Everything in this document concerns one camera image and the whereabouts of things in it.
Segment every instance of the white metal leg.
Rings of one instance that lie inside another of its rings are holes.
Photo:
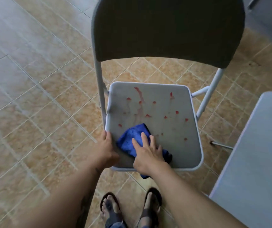
[[[101,62],[96,60],[95,55],[94,55],[94,62],[95,62],[95,68],[96,68],[96,77],[97,77],[97,85],[98,85],[99,102],[100,102],[100,108],[101,108],[101,114],[102,114],[102,120],[103,120],[103,128],[105,129],[106,110],[105,110],[104,92],[105,90],[107,91],[107,89],[106,89],[105,83],[103,82]]]
[[[202,103],[200,104],[199,106],[199,109],[196,113],[196,118],[197,118],[197,121],[199,120],[199,118],[201,117],[202,113],[205,111],[206,109],[206,106],[207,104],[209,103],[210,99],[211,99],[211,96],[212,94],[214,93],[216,87],[217,87],[217,84],[219,83],[219,81],[221,80],[222,78],[222,75],[223,75],[223,72],[224,72],[224,69],[218,69],[211,84],[210,84],[210,87],[207,91],[207,93],[205,94],[205,97],[203,98],[202,100]]]
[[[227,145],[220,144],[220,143],[213,142],[213,141],[210,141],[210,144],[211,145],[216,145],[216,146],[221,146],[221,147],[228,148],[228,149],[234,149],[234,147],[232,147],[232,146],[227,146]]]
[[[206,87],[203,87],[202,89],[192,93],[192,98],[198,96],[198,95],[202,95],[202,94],[205,94],[208,90],[209,90],[209,87],[210,86],[206,86]]]

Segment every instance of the chair backrest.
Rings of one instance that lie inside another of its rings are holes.
[[[99,0],[97,61],[171,57],[226,68],[244,31],[242,0]]]

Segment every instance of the sandal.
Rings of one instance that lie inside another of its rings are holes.
[[[113,197],[114,201],[117,203],[118,208],[120,210],[119,202],[118,202],[116,196],[112,192],[107,192],[101,199],[100,211],[102,211],[103,200],[107,199],[107,196],[109,196],[109,195],[111,195]],[[113,209],[113,204],[109,199],[106,200],[105,206],[106,206],[106,209],[109,212],[109,218],[107,219],[107,221],[105,223],[105,228],[110,228],[116,222],[121,222],[127,227],[125,221],[123,220],[123,216],[122,216],[121,211],[119,213],[115,213],[115,211]]]
[[[150,192],[152,192],[156,196],[156,199],[159,203],[159,207],[161,207],[162,196],[161,196],[160,192],[154,187],[149,188],[149,190],[147,191],[147,194],[145,195],[144,206],[145,206],[145,202],[147,200],[147,195]],[[148,209],[143,209],[140,219],[143,217],[149,217],[152,220],[151,228],[159,225],[157,213],[153,210],[153,203],[150,203],[150,207]]]

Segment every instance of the chair seat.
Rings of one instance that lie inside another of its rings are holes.
[[[174,169],[192,170],[203,161],[191,92],[184,85],[114,82],[109,89],[106,130],[116,141],[128,128],[145,123],[157,144],[173,155]],[[117,148],[118,171],[132,171],[134,157]]]

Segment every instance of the right hand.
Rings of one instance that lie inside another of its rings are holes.
[[[159,145],[158,149],[156,148],[156,141],[153,135],[150,135],[150,145],[147,136],[143,132],[141,133],[141,139],[142,147],[134,138],[132,139],[137,154],[133,166],[140,174],[150,175],[152,167],[164,162],[162,147]]]

